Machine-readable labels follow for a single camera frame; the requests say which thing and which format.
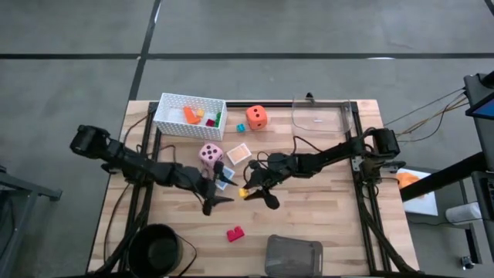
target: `white container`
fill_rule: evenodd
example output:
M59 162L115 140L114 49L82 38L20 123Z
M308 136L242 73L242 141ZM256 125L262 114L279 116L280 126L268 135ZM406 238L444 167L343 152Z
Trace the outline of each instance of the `white container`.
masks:
M202 109L205 114L201 123L189 124L185 119L184 107L190 107L192 110ZM216 120L216 114L219 112L222 113L222 117L218 127L206 127L206 121ZM162 134L221 141L226 119L227 111L224 100L162 93L153 122Z
M455 206L446 210L446 219L453 225L461 225L482 218L478 202Z

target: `orange toy block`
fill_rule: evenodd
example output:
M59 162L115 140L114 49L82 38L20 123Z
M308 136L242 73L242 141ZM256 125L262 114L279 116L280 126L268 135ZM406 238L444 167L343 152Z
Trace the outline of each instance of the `orange toy block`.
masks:
M184 107L184 114L189 124L199 124L201 122L201 118L196 117L190 107Z
M264 107L255 105L245 112L251 130L258 130L268 124L268 115Z

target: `white cylinder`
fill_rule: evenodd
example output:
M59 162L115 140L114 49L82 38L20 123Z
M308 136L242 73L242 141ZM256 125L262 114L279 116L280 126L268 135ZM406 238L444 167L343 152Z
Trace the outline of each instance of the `white cylinder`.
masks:
M478 202L459 205L446 210L446 219L453 225L462 225L482 218Z

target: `yellow toy block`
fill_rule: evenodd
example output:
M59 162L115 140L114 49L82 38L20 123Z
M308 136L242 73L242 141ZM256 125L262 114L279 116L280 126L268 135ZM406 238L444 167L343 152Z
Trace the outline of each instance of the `yellow toy block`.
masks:
M249 196L249 190L244 189L244 188L240 188L239 189L239 196L242 198Z
M202 109L198 109L198 112L195 114L197 117L203 117L204 111Z

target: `wooden table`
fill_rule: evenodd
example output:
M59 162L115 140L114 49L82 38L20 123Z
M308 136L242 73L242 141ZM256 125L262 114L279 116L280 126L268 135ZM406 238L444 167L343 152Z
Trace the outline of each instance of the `wooden table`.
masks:
M357 103L363 130L368 127L383 126L376 100L357 100ZM148 104L148 101L129 102L120 138L130 125L146 115ZM293 149L291 109L267 108L266 110L270 122L265 129L239 134L235 131L235 127L236 124L245 123L245 108L229 108L224 140L215 144L228 151L245 142L253 155L259 151L291 152ZM151 140L154 138L155 130L153 127ZM135 149L135 146L141 143L143 132L144 121L130 132L127 146ZM345 141L342 134L325 136L304 134L303 136L322 149ZM178 162L201 167L198 151L204 144L203 140L162 136L161 146L166 144L174 144L177 147ZM298 152L313 152L312 148L302 142L298 142L297 146ZM161 151L158 160L171 161L171 151ZM227 167L235 171L233 181L244 185L242 170L247 162L243 161L233 167L228 159L224 161ZM266 243L267 238L272 234L322 242L324 275L368 274L349 163L349 161L341 161L324 168L321 173L309 180L291 178L282 185L276 186L272 193L279 198L281 204L277 210L267 208L262 199L244 201L238 196L236 187L228 186L224 192L218 194L234 198L235 201L217 205L213 208L211 216L204 216L198 200L192 193L155 185L149 223L169 225L178 235L195 245L198 258L186 275L265 275ZM104 235L112 209L126 185L121 175L114 175L110 179L88 270L95 270L103 263ZM130 192L130 189L127 190L113 220L108 244L109 254L124 234ZM379 185L377 199L386 236L405 261L418 269L396 182L384 179ZM237 225L244 229L245 237L230 243L226 239L226 231ZM378 269L382 269L377 240L374 236L372 241ZM183 259L173 274L183 270L191 261L193 254L193 249L184 244Z

